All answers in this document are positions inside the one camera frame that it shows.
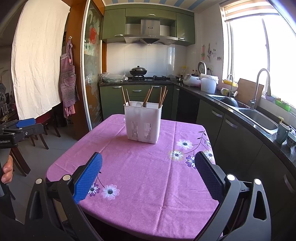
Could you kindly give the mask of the person's left hand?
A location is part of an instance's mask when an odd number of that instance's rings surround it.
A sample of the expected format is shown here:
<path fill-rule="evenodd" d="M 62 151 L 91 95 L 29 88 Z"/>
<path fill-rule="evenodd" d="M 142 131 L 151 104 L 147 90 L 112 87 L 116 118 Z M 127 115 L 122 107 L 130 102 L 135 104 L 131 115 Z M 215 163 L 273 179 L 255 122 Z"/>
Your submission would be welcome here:
<path fill-rule="evenodd" d="M 13 178 L 13 158 L 9 155 L 7 162 L 3 166 L 3 175 L 1 181 L 4 184 L 10 183 Z"/>

